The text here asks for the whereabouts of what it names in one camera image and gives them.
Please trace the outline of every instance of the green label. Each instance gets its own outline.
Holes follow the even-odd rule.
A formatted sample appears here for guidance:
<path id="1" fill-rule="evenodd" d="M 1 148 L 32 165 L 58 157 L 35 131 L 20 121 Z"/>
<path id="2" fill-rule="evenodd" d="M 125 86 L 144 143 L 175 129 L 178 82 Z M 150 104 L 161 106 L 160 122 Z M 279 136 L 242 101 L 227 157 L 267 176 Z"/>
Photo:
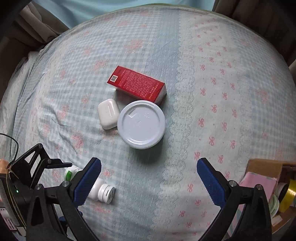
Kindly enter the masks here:
<path id="1" fill-rule="evenodd" d="M 71 181 L 71 177 L 72 177 L 72 172 L 68 171 L 66 174 L 66 181 Z"/>

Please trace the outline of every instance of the red box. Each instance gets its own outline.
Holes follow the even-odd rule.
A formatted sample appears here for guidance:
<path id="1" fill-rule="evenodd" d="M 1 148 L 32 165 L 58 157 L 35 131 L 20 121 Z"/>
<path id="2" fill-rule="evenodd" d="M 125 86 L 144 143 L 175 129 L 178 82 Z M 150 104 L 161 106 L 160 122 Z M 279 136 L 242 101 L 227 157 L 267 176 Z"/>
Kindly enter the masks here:
<path id="1" fill-rule="evenodd" d="M 155 104 L 159 104 L 166 95 L 164 82 L 121 66 L 116 67 L 107 83 L 137 99 Z"/>

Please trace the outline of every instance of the metal screw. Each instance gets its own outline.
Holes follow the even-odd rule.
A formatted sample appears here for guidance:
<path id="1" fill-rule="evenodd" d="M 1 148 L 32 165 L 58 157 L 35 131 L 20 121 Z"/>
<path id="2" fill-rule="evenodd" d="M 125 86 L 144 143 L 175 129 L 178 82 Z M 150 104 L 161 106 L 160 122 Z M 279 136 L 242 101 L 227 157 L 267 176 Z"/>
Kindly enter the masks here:
<path id="1" fill-rule="evenodd" d="M 232 187 L 235 187 L 237 185 L 236 181 L 233 181 L 233 180 L 229 181 L 228 183 Z"/>
<path id="2" fill-rule="evenodd" d="M 263 186 L 260 185 L 260 184 L 257 184 L 257 185 L 256 185 L 256 188 L 257 188 L 258 190 L 262 190 L 262 189 L 263 189 Z"/>
<path id="3" fill-rule="evenodd" d="M 63 181 L 63 182 L 62 182 L 62 186 L 63 186 L 63 187 L 67 187 L 69 184 L 70 184 L 69 181 Z"/>
<path id="4" fill-rule="evenodd" d="M 40 188 L 42 188 L 42 184 L 39 183 L 36 185 L 36 189 L 39 190 Z"/>

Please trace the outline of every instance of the light blue wall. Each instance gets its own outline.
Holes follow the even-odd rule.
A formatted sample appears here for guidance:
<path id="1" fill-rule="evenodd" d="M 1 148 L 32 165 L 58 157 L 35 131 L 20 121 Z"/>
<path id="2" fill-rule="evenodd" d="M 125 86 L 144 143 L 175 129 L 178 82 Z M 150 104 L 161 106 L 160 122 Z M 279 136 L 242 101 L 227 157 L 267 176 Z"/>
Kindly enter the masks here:
<path id="1" fill-rule="evenodd" d="M 151 3 L 181 4 L 212 10 L 215 0 L 35 0 L 69 28 L 95 16 Z"/>

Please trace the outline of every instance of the bed sheet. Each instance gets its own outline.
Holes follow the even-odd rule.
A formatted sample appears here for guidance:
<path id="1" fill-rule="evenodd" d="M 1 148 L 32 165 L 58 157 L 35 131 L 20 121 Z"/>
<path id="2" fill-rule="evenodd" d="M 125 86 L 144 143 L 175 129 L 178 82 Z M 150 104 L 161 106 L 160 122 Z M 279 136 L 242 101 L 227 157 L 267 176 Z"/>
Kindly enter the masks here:
<path id="1" fill-rule="evenodd" d="M 22 58 L 9 80 L 7 89 L 0 104 L 1 133 L 10 136 L 13 135 L 17 105 L 37 55 L 38 52 L 30 52 L 27 58 Z M 8 137 L 0 135 L 0 158 L 12 161 L 15 156 L 15 153 L 11 154 L 12 146 L 15 150 L 16 143 L 14 141 Z"/>
<path id="2" fill-rule="evenodd" d="M 133 101 L 106 83 L 117 65 L 166 83 L 166 131 L 150 149 L 100 126 L 100 102 L 114 98 L 122 109 Z M 219 211 L 197 160 L 237 182 L 250 158 L 295 160 L 295 99 L 286 63 L 252 31 L 199 10 L 137 7 L 82 23 L 38 53 L 13 136 L 19 155 L 40 142 L 80 168 L 101 160 L 114 199 L 79 207 L 100 240 L 197 240 Z M 58 185 L 63 173 L 46 170 L 41 183 Z"/>

